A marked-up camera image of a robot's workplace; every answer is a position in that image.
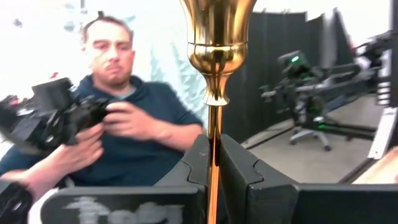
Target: floor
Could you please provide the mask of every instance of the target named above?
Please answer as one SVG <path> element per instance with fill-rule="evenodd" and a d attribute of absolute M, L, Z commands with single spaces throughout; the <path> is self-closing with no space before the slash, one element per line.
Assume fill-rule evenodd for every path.
<path fill-rule="evenodd" d="M 331 112 L 329 116 L 345 124 L 377 127 L 382 109 L 375 105 L 374 96 L 364 96 Z M 346 141 L 343 136 L 327 134 L 333 148 L 327 152 L 321 142 L 312 137 L 291 146 L 291 135 L 292 131 L 289 131 L 250 151 L 289 177 L 306 183 L 338 182 L 365 160 L 372 143 L 360 139 Z"/>

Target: black camera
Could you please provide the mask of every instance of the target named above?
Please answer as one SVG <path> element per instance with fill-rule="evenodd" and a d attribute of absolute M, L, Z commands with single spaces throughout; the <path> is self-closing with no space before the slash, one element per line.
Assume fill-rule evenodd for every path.
<path fill-rule="evenodd" d="M 76 144 L 78 132 L 102 122 L 109 101 L 80 98 L 71 87 L 68 78 L 33 86 L 30 113 L 22 114 L 25 108 L 0 101 L 0 133 L 29 154 L 48 154 L 61 144 Z"/>

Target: gold cup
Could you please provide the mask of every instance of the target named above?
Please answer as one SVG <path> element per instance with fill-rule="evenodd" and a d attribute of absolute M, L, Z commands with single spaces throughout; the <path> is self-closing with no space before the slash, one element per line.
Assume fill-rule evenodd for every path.
<path fill-rule="evenodd" d="M 222 106 L 228 77 L 248 54 L 248 26 L 256 0 L 180 0 L 188 28 L 188 58 L 205 77 L 209 105 L 208 224 L 216 223 Z"/>

